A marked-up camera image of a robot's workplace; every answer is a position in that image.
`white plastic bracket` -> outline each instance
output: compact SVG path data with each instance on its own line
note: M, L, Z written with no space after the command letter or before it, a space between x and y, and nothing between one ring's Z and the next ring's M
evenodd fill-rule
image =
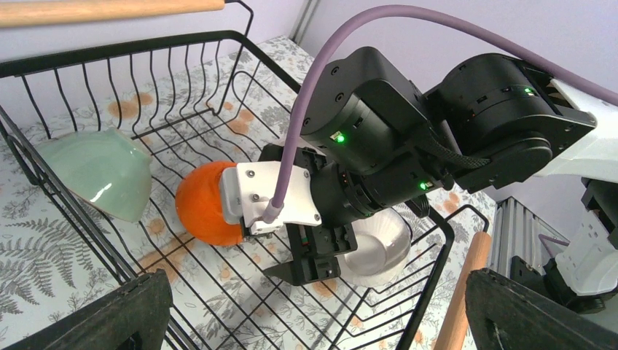
M322 223L311 198L311 177L299 166L292 167L289 189L279 217L267 224L262 213L275 193L281 162L238 163L222 174L219 191L225 221L237 224L244 219L252 235L280 230L284 224L317 226Z
M577 295L597 295L616 288L618 250L608 236L596 215L586 211L575 239L556 255L560 275Z

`purple tube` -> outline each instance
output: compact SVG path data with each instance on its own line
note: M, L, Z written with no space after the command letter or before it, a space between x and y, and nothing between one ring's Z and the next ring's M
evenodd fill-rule
M470 22L441 12L416 6L385 5L374 7L357 14L340 26L328 39L328 41L326 41L326 44L324 44L319 54L316 56L316 59L313 61L313 64L309 68L309 72L305 77L302 87L300 88L300 92L298 93L298 97L294 102L294 107L292 108L288 134L283 149L283 158L281 159L281 167L279 168L277 187L275 189L275 195L271 198L268 207L264 212L263 220L265 222L272 222L283 208L283 200L286 197L290 174L292 173L292 165L294 163L294 155L296 153L298 140L300 138L302 120L305 117L309 100L313 95L313 90L318 84L318 79L324 70L324 67L328 64L329 59L335 53L335 50L337 50L341 43L353 31L373 20L389 17L408 17L417 18L419 20L427 20L429 22L438 23L475 36L478 39L488 42L499 49L502 49L523 59L524 61L533 64L534 66L539 67L540 69L547 71L554 77L563 80L567 84L570 84L585 93L618 106L618 94L615 92L596 85L595 83L580 77L571 71L559 67L555 63L546 60L545 58L525 49L524 47L521 47L518 44L515 44L514 42L511 42L510 40L486 29L480 28Z

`orange bowl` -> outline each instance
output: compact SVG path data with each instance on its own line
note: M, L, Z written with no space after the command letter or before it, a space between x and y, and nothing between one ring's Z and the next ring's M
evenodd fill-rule
M184 228L214 246L233 246L243 241L240 225L225 222L219 194L223 170L234 166L229 162L200 166L182 180L176 191L176 213Z

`wooden handle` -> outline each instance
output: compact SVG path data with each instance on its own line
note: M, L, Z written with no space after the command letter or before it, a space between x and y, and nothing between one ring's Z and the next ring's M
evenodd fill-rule
M473 270L484 268L487 263L491 237L485 232L477 232L470 244L466 261L463 263L455 292L450 299L448 310L440 334L436 340L436 350L461 350L468 331L466 318L466 280Z
M0 3L0 28L119 20L223 9L224 0L68 0Z

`black wire rack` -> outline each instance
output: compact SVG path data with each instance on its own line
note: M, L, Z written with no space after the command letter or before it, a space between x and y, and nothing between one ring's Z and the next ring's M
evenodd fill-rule
M241 1L227 2L248 12L244 34L169 36L0 64L0 79L24 94L20 116L36 120L22 125L0 106L0 133L29 182L41 188L118 284L166 270L175 300L165 337L169 348L361 349L386 341L408 349L453 243L447 221L472 210L488 228L474 207L462 206L446 218L431 209L435 226L414 233L411 242L421 252L381 289L340 279L292 287L262 273L291 257L285 233L227 248L202 244L179 225L170 203L184 176L214 160L256 160L263 146L285 132L276 130L261 106L289 116L300 89L280 62L247 39L251 9ZM53 101L37 94L41 82L45 96L56 95ZM113 96L109 104L99 98L105 94L102 86ZM87 107L75 108L84 98ZM55 112L58 107L64 110ZM234 123L242 111L255 120L239 128ZM64 133L110 126L140 141L153 156L153 192L137 225L102 212L100 218L89 215L34 146ZM437 229L445 238L442 246L426 239ZM437 252L435 258L420 264L431 252Z

